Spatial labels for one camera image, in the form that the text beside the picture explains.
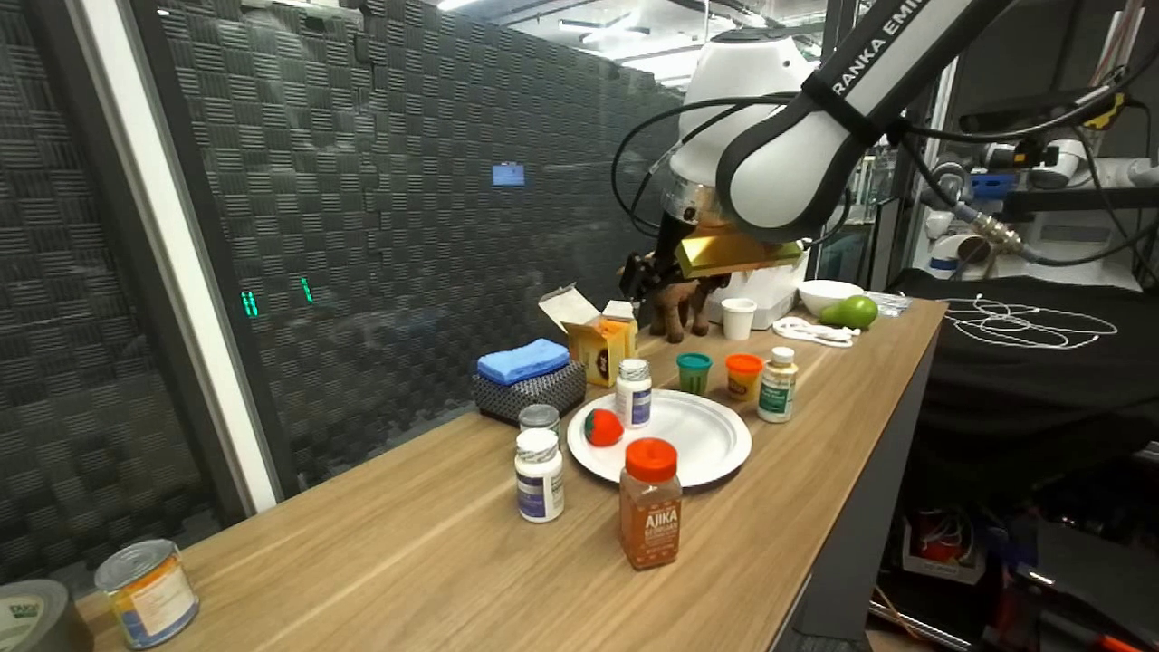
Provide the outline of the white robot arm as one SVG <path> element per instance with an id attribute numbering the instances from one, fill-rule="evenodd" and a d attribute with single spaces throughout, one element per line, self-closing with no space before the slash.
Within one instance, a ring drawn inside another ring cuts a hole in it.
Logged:
<path id="1" fill-rule="evenodd" d="M 816 235 L 859 157 L 1010 0 L 875 0 L 838 52 L 714 42 L 687 79 L 671 172 L 765 238 Z"/>

